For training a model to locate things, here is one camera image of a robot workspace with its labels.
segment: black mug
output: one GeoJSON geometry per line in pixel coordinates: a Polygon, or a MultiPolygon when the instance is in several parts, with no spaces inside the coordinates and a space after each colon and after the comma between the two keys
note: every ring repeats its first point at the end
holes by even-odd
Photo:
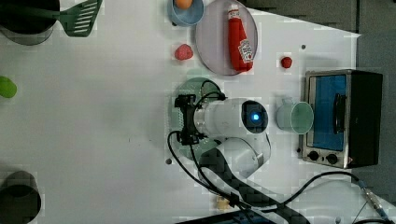
{"type": "Polygon", "coordinates": [[[24,171],[7,177],[0,188],[0,223],[25,224],[32,221],[41,208],[35,178],[24,171]]]}

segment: black cable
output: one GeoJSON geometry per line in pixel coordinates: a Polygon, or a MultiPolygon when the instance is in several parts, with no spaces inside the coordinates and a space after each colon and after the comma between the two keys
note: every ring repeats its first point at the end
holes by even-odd
{"type": "MultiPolygon", "coordinates": [[[[220,189],[218,189],[204,174],[204,172],[202,171],[202,167],[201,165],[198,163],[198,160],[195,157],[195,153],[194,150],[192,148],[192,145],[190,145],[190,151],[191,151],[191,155],[192,155],[192,159],[194,160],[195,166],[198,169],[198,173],[202,176],[202,178],[207,182],[207,184],[212,188],[213,191],[215,191],[217,194],[219,194],[221,197],[226,198],[228,201],[230,201],[231,199],[231,195],[228,195],[227,193],[221,191],[220,189]]],[[[241,205],[236,204],[236,206],[239,208],[239,210],[242,211],[242,213],[247,217],[247,220],[251,223],[254,224],[253,220],[251,220],[250,216],[248,215],[248,212],[241,207],[241,205]]]]}
{"type": "Polygon", "coordinates": [[[195,176],[193,176],[192,174],[190,174],[190,172],[187,170],[187,168],[181,163],[181,161],[178,159],[178,157],[176,156],[174,150],[172,149],[171,146],[171,137],[172,134],[174,133],[180,133],[180,131],[172,131],[168,134],[168,139],[167,139],[167,143],[168,143],[168,147],[169,147],[169,151],[171,151],[172,156],[175,158],[175,160],[177,161],[178,165],[181,167],[181,169],[184,170],[184,172],[186,172],[186,174],[191,177],[191,179],[195,180],[195,182],[197,182],[198,184],[200,184],[201,186],[205,187],[205,188],[209,188],[209,186],[207,186],[206,184],[204,184],[203,182],[201,182],[199,179],[195,178],[195,176]]]}
{"type": "Polygon", "coordinates": [[[218,89],[218,91],[221,91],[221,89],[220,89],[220,87],[218,86],[218,84],[216,84],[214,81],[208,79],[208,80],[205,80],[205,81],[201,84],[201,93],[203,93],[204,85],[205,85],[206,83],[212,83],[212,84],[216,87],[216,89],[218,89]]]}
{"type": "Polygon", "coordinates": [[[204,99],[206,99],[208,96],[210,96],[210,95],[212,95],[212,94],[217,94],[218,96],[220,96],[221,92],[212,91],[212,92],[210,92],[210,93],[208,93],[208,94],[205,94],[204,96],[201,97],[201,99],[199,99],[199,101],[197,102],[196,105],[199,106],[199,105],[202,103],[202,101],[203,101],[204,99]]]}
{"type": "MultiPolygon", "coordinates": [[[[186,172],[186,174],[187,174],[189,177],[191,177],[191,179],[193,179],[195,182],[197,182],[198,184],[200,184],[200,185],[203,186],[204,188],[208,189],[208,190],[211,191],[212,193],[218,194],[219,196],[222,196],[222,197],[224,197],[224,198],[226,198],[227,200],[230,201],[230,198],[231,198],[231,197],[230,197],[229,195],[227,195],[226,193],[220,191],[218,188],[216,188],[216,187],[209,181],[209,179],[207,179],[207,177],[205,176],[204,172],[202,172],[202,170],[200,169],[200,166],[199,166],[199,164],[198,164],[198,162],[197,162],[197,160],[196,160],[195,153],[193,152],[193,149],[192,149],[192,146],[191,146],[191,145],[190,145],[190,147],[191,147],[191,155],[192,155],[192,158],[194,159],[195,165],[196,165],[197,168],[198,168],[198,171],[201,171],[201,172],[200,172],[201,176],[207,181],[208,184],[210,183],[210,185],[212,185],[214,188],[212,189],[211,187],[207,186],[206,184],[204,184],[203,182],[201,182],[200,180],[198,180],[197,178],[195,178],[195,176],[193,176],[193,175],[187,170],[187,168],[181,163],[181,161],[180,161],[180,160],[178,159],[178,157],[176,156],[175,151],[172,149],[172,145],[171,145],[171,141],[170,141],[170,139],[171,139],[171,137],[172,137],[172,134],[174,134],[174,133],[180,133],[180,131],[172,131],[172,132],[170,132],[170,133],[168,134],[167,143],[168,143],[169,150],[171,151],[172,156],[175,158],[175,160],[177,161],[178,165],[179,165],[179,166],[184,170],[184,172],[186,172]]],[[[254,224],[254,222],[251,221],[251,219],[250,219],[250,217],[248,216],[248,214],[245,214],[245,216],[247,217],[247,220],[249,220],[249,222],[250,222],[251,224],[254,224]]]]}
{"type": "Polygon", "coordinates": [[[331,171],[331,172],[326,172],[326,173],[322,173],[320,175],[316,175],[314,177],[312,177],[308,182],[306,182],[302,188],[300,188],[296,193],[294,193],[289,199],[287,199],[285,202],[281,203],[280,205],[286,205],[288,203],[290,203],[291,201],[293,201],[295,198],[297,198],[312,182],[314,182],[316,179],[321,178],[325,175],[349,175],[351,176],[353,179],[355,179],[356,181],[359,181],[358,177],[345,172],[345,171],[331,171]]]}
{"type": "Polygon", "coordinates": [[[354,223],[355,223],[355,221],[356,221],[356,218],[358,218],[358,216],[361,214],[361,211],[362,211],[362,210],[363,210],[363,208],[366,206],[366,204],[367,204],[367,202],[364,204],[364,206],[361,208],[361,210],[359,211],[359,213],[356,215],[355,219],[353,219],[353,222],[352,222],[352,224],[354,224],[354,223]]]}
{"type": "Polygon", "coordinates": [[[198,163],[198,160],[195,157],[195,153],[194,153],[194,149],[192,149],[192,145],[190,145],[190,151],[191,151],[191,155],[192,155],[192,159],[195,163],[195,166],[198,169],[198,173],[202,176],[202,178],[206,181],[206,183],[210,186],[210,188],[215,191],[217,194],[219,194],[221,197],[227,198],[227,194],[222,192],[221,190],[219,190],[204,174],[204,172],[202,171],[201,165],[198,163]]]}
{"type": "Polygon", "coordinates": [[[369,222],[376,222],[376,223],[391,223],[391,221],[386,221],[382,219],[364,219],[355,222],[355,224],[363,224],[363,223],[369,223],[369,222]]]}

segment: plate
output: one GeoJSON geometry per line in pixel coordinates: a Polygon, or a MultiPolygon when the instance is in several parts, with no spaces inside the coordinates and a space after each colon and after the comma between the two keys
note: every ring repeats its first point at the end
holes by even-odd
{"type": "Polygon", "coordinates": [[[228,7],[239,6],[247,39],[256,55],[258,34],[256,23],[248,9],[234,0],[216,0],[205,8],[205,15],[196,26],[195,41],[203,64],[219,75],[233,76],[239,72],[233,69],[228,49],[228,7]]]}

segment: red object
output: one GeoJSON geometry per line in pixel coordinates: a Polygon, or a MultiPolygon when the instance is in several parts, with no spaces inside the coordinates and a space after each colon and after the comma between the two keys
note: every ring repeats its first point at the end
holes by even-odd
{"type": "Polygon", "coordinates": [[[228,45],[233,69],[246,72],[253,67],[253,51],[248,42],[244,25],[239,17],[238,5],[231,5],[228,10],[228,45]]]}
{"type": "Polygon", "coordinates": [[[192,58],[192,55],[194,55],[192,52],[192,48],[186,44],[181,45],[175,51],[175,58],[181,61],[192,58]]]}
{"type": "Polygon", "coordinates": [[[282,61],[280,61],[280,63],[282,64],[282,67],[290,68],[293,60],[290,57],[285,57],[282,59],[282,61]]]}

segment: red ketchup bottle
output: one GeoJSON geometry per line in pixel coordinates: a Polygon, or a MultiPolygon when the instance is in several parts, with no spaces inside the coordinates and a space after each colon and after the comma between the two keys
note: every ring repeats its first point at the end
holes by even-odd
{"type": "Polygon", "coordinates": [[[231,64],[236,71],[246,72],[253,67],[253,52],[236,4],[230,5],[228,9],[228,25],[231,64]]]}

